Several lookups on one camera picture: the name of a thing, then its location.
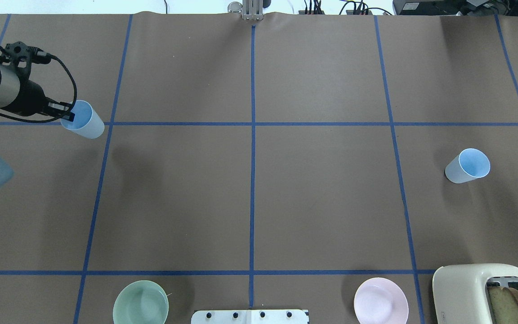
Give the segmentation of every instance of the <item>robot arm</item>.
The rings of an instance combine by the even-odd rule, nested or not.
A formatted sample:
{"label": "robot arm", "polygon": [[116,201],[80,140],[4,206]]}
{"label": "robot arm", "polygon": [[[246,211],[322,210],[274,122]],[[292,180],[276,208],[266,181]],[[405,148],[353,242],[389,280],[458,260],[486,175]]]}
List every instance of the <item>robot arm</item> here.
{"label": "robot arm", "polygon": [[56,56],[43,50],[27,46],[17,41],[13,44],[0,46],[0,109],[20,116],[31,116],[35,113],[53,117],[46,121],[31,121],[0,113],[0,116],[23,122],[50,122],[57,119],[73,121],[72,104],[57,102],[45,96],[39,84],[29,80],[32,64],[49,64],[52,59],[58,61],[73,83],[76,102],[77,90],[75,82],[63,62]]}

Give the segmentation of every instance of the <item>green bowl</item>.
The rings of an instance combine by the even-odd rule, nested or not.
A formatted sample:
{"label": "green bowl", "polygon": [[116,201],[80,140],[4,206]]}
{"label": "green bowl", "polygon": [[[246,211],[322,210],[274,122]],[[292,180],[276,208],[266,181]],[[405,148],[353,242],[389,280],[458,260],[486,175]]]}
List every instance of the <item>green bowl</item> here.
{"label": "green bowl", "polygon": [[125,287],[113,305],[115,324],[163,324],[169,300],[160,285],[141,280]]}

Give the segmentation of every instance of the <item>paper cup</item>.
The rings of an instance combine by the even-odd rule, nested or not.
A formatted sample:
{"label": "paper cup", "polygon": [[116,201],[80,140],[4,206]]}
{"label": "paper cup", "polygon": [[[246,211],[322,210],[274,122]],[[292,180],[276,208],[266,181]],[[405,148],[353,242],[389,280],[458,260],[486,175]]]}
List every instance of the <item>paper cup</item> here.
{"label": "paper cup", "polygon": [[103,134],[105,124],[87,101],[76,101],[71,112],[76,115],[73,121],[61,119],[65,129],[87,138],[97,138]]}
{"label": "paper cup", "polygon": [[491,162],[477,149],[464,149],[445,168],[445,175],[454,183],[483,178],[491,171]]}

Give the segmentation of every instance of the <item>black cable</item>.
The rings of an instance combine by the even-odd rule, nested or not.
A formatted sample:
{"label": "black cable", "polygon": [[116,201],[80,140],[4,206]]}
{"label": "black cable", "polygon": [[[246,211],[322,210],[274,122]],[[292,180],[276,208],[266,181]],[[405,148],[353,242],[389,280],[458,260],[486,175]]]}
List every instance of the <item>black cable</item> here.
{"label": "black cable", "polygon": [[386,12],[389,16],[392,16],[392,15],[393,15],[393,14],[391,14],[390,12],[388,12],[387,10],[385,10],[385,9],[383,9],[383,8],[377,8],[377,7],[372,7],[372,8],[367,8],[367,9],[365,9],[366,14],[369,14],[369,10],[371,10],[371,9],[379,9],[379,10],[382,10],[382,11]]}
{"label": "black cable", "polygon": [[341,11],[339,12],[339,14],[343,13],[343,9],[347,6],[347,4],[353,4],[353,14],[356,12],[357,10],[357,4],[359,4],[359,6],[362,5],[362,10],[365,10],[365,8],[368,8],[369,6],[366,5],[365,2],[356,2],[356,1],[346,1],[345,4],[343,5],[343,8],[341,8]]}
{"label": "black cable", "polygon": [[59,115],[57,117],[50,118],[50,119],[45,119],[44,121],[33,121],[31,119],[23,119],[23,118],[9,116],[9,115],[6,115],[4,113],[0,113],[1,117],[6,117],[8,119],[12,119],[12,121],[25,122],[25,123],[49,123],[49,122],[53,122],[53,121],[56,121],[58,119],[61,119],[61,118],[65,117],[66,115],[68,115],[71,112],[71,110],[73,109],[73,106],[75,105],[75,103],[77,101],[76,81],[73,79],[73,76],[69,72],[68,68],[65,66],[65,64],[63,64],[63,62],[58,57],[56,57],[55,55],[51,55],[49,53],[47,53],[47,55],[49,56],[49,58],[51,58],[51,59],[57,61],[59,64],[61,64],[61,66],[65,70],[66,74],[69,76],[69,79],[71,80],[71,83],[73,84],[73,101],[72,101],[71,104],[67,104],[67,106],[69,108],[66,111],[64,111],[61,115]]}
{"label": "black cable", "polygon": [[365,5],[365,3],[364,3],[364,2],[361,2],[361,3],[359,4],[359,6],[357,7],[357,10],[356,10],[356,11],[354,11],[354,12],[353,12],[353,14],[355,14],[355,13],[362,13],[362,10],[365,10],[365,6],[366,6],[366,5],[365,5],[365,6],[364,6],[364,5]]}
{"label": "black cable", "polygon": [[505,10],[505,13],[504,13],[505,16],[510,13],[510,2],[509,2],[509,0],[506,0],[506,6],[507,6],[507,9]]}
{"label": "black cable", "polygon": [[354,2],[354,1],[345,1],[345,4],[344,4],[344,5],[343,5],[343,7],[341,8],[341,11],[339,12],[339,14],[342,14],[342,13],[343,13],[343,9],[344,9],[345,7],[347,7],[347,5],[348,5],[349,3],[353,3],[353,10],[355,10],[355,8],[357,7],[356,2]]}

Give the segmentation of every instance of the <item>bread slice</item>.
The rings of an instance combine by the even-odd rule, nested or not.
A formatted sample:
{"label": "bread slice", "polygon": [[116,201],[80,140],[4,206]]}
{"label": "bread slice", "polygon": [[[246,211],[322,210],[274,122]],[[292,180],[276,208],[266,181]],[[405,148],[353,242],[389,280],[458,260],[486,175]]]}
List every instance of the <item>bread slice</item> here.
{"label": "bread slice", "polygon": [[496,324],[518,324],[518,290],[488,287]]}

